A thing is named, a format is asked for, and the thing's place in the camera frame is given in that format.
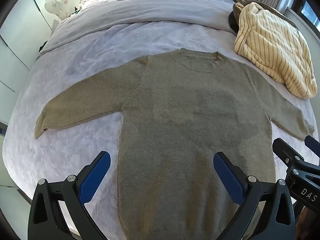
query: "cream striped blanket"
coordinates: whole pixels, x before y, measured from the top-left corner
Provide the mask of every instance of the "cream striped blanket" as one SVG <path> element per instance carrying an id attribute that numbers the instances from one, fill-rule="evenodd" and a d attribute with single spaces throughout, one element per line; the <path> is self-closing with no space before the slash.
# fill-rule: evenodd
<path id="1" fill-rule="evenodd" d="M 243 6 L 235 52 L 249 59 L 298 98 L 317 93 L 311 55 L 300 31 L 255 2 Z"/>

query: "sweater sleeve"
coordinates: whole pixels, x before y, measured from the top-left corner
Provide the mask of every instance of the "sweater sleeve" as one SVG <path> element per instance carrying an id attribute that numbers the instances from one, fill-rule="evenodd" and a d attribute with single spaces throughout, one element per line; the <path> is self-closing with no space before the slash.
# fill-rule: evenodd
<path id="1" fill-rule="evenodd" d="M 35 138 L 48 128 L 66 129 L 122 111 L 136 93 L 147 62 L 144 56 L 105 69 L 57 95 L 45 105 L 36 121 Z"/>
<path id="2" fill-rule="evenodd" d="M 299 108 L 284 98 L 258 71 L 249 66 L 247 70 L 258 100 L 272 122 L 302 141 L 313 134 L 314 127 L 304 119 Z"/>

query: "metal bolt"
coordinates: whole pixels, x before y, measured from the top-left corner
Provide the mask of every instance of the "metal bolt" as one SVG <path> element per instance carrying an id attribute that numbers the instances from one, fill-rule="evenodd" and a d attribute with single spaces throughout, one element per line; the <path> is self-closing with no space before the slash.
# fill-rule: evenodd
<path id="1" fill-rule="evenodd" d="M 76 179 L 75 175 L 70 175 L 67 180 L 72 182 L 72 181 L 75 181 L 75 179 Z"/>
<path id="2" fill-rule="evenodd" d="M 280 179 L 280 180 L 279 180 L 279 184 L 282 185 L 282 186 L 284 186 L 284 185 L 285 185 L 285 181 L 284 181 L 283 179 Z"/>
<path id="3" fill-rule="evenodd" d="M 39 179 L 38 184 L 43 185 L 45 183 L 45 179 Z"/>
<path id="4" fill-rule="evenodd" d="M 256 181 L 257 181 L 257 178 L 256 178 L 255 176 L 249 176 L 249 177 L 248 177 L 248 180 L 249 180 L 250 182 L 256 182 Z"/>

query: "folded blanket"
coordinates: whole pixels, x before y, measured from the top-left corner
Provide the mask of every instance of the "folded blanket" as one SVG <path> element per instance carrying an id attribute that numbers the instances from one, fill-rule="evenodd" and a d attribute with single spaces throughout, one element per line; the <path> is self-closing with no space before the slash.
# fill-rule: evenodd
<path id="1" fill-rule="evenodd" d="M 249 59 L 298 98 L 317 93 L 311 55 L 300 31 L 289 22 L 253 2 L 242 10 L 235 52 Z"/>

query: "blue gripper pad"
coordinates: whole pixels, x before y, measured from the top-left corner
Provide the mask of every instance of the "blue gripper pad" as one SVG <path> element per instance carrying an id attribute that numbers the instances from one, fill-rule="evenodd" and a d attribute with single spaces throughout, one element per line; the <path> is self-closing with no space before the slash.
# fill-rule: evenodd
<path id="1" fill-rule="evenodd" d="M 110 165 L 110 154 L 104 152 L 104 155 L 97 162 L 94 168 L 90 171 L 89 175 L 85 178 L 85 180 L 79 188 L 78 199 L 82 205 L 92 200 L 93 195 L 96 193 L 102 179 L 109 170 Z"/>
<path id="2" fill-rule="evenodd" d="M 232 201 L 241 205 L 244 202 L 245 189 L 218 153 L 213 157 L 213 166 Z"/>
<path id="3" fill-rule="evenodd" d="M 313 137 L 311 137 L 310 135 L 308 135 L 305 139 L 304 139 L 304 144 L 311 150 L 313 151 L 318 157 L 320 157 L 320 143 L 314 139 Z"/>

